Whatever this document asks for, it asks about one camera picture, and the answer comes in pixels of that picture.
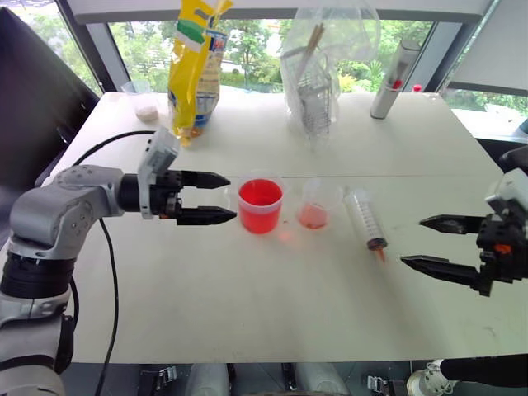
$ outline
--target white table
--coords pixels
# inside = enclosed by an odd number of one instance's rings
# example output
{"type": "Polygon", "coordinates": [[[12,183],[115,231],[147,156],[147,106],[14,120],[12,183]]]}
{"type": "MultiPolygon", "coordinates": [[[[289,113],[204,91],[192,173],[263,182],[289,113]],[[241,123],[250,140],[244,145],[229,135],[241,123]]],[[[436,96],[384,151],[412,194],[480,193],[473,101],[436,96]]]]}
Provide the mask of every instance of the white table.
{"type": "MultiPolygon", "coordinates": [[[[496,283],[487,299],[417,273],[398,259],[426,253],[476,265],[474,237],[443,235],[417,224],[436,214],[488,213],[483,197],[500,172],[441,99],[401,96],[385,122],[370,120],[371,99],[343,96],[342,131],[331,143],[332,155],[321,157],[305,152],[285,130],[280,96],[221,99],[210,128],[191,150],[182,150],[176,166],[223,173],[235,183],[255,167],[287,176],[290,191],[280,225],[256,236],[237,220],[176,227],[138,214],[108,219],[120,282],[113,362],[376,361],[528,349],[526,283],[496,283]],[[350,114],[357,116],[356,126],[350,126],[354,139],[344,131],[345,120],[355,120],[350,114]],[[247,127],[223,124],[228,120],[247,127]],[[420,127],[425,120],[429,127],[420,127]],[[280,153],[277,161],[271,150],[280,153]],[[325,229],[297,223],[304,177],[313,175],[370,191],[389,240],[385,265],[361,246],[344,207],[325,229]]],[[[55,171],[113,134],[146,126],[122,96],[107,94],[55,171]]],[[[145,139],[115,142],[89,162],[123,164],[134,172],[145,139]]],[[[235,207],[232,187],[186,189],[183,200],[189,206],[235,207]]],[[[81,317],[73,359],[102,361],[111,331],[112,286],[97,226],[75,277],[81,317]]]]}

